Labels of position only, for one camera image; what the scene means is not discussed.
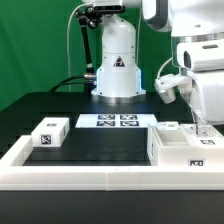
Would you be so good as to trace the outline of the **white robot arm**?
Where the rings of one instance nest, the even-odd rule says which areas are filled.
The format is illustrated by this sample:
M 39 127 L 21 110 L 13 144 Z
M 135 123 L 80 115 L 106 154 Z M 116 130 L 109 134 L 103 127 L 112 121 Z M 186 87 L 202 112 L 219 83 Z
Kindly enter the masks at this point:
M 92 96 L 105 102 L 128 102 L 145 93 L 136 65 L 136 31 L 121 19 L 136 7 L 153 30 L 169 32 L 177 75 L 158 75 L 162 100 L 175 100 L 174 90 L 190 106 L 196 132 L 224 124 L 224 0 L 82 0 L 91 25 L 102 24 L 102 64 Z

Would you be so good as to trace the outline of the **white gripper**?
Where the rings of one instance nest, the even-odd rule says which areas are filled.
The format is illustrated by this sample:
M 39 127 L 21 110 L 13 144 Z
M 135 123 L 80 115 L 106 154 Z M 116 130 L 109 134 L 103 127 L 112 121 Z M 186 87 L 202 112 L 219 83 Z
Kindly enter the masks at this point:
M 210 128 L 200 130 L 201 120 L 224 124 L 224 41 L 179 43 L 177 62 L 192 80 L 192 90 L 182 96 L 198 116 L 196 134 L 208 136 Z

